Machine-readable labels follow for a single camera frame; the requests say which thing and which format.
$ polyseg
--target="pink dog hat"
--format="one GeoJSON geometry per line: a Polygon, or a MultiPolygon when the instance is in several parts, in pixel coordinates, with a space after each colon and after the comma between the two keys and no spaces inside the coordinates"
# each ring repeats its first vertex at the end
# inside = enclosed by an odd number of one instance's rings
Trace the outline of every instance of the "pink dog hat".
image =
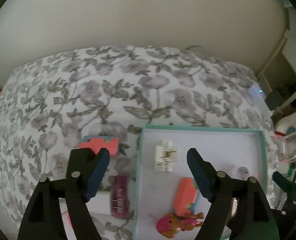
{"type": "Polygon", "coordinates": [[[165,231],[170,230],[170,217],[165,216],[157,221],[155,224],[155,228],[157,229],[158,233],[162,233],[165,231]]]}

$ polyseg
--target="brown dog figurine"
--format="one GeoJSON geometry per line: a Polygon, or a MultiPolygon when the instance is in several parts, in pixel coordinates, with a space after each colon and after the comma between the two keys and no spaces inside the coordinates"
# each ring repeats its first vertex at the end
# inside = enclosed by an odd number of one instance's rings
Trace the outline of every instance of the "brown dog figurine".
{"type": "Polygon", "coordinates": [[[191,231],[196,227],[201,227],[203,222],[198,223],[197,220],[203,218],[203,213],[188,215],[184,218],[169,213],[157,221],[155,228],[166,238],[174,238],[180,231],[191,231]]]}

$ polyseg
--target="wall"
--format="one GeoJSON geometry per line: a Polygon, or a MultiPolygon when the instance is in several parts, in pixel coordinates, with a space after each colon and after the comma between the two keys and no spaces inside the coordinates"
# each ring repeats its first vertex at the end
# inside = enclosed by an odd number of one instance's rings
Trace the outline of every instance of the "wall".
{"type": "Polygon", "coordinates": [[[286,21],[280,0],[8,0],[0,10],[0,86],[34,59],[111,44],[200,44],[256,72],[286,21]]]}

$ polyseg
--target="orange toy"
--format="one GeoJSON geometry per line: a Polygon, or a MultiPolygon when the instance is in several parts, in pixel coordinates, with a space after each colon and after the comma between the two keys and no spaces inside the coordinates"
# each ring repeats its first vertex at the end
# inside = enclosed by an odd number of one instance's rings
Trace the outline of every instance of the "orange toy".
{"type": "Polygon", "coordinates": [[[86,142],[79,143],[79,148],[90,148],[97,154],[101,148],[106,148],[109,151],[110,157],[115,157],[118,150],[119,138],[91,138],[86,142]]]}
{"type": "Polygon", "coordinates": [[[175,214],[179,217],[192,215],[190,207],[195,203],[198,195],[198,187],[192,178],[182,178],[178,192],[173,201],[175,214]]]}

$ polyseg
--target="dog's ear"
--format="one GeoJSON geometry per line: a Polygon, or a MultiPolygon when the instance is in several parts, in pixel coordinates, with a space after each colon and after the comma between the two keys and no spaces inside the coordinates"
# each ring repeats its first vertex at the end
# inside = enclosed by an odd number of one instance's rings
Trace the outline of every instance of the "dog's ear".
{"type": "Polygon", "coordinates": [[[163,236],[165,236],[166,238],[174,238],[174,236],[176,235],[176,231],[175,230],[168,230],[165,232],[161,233],[163,236]]]}

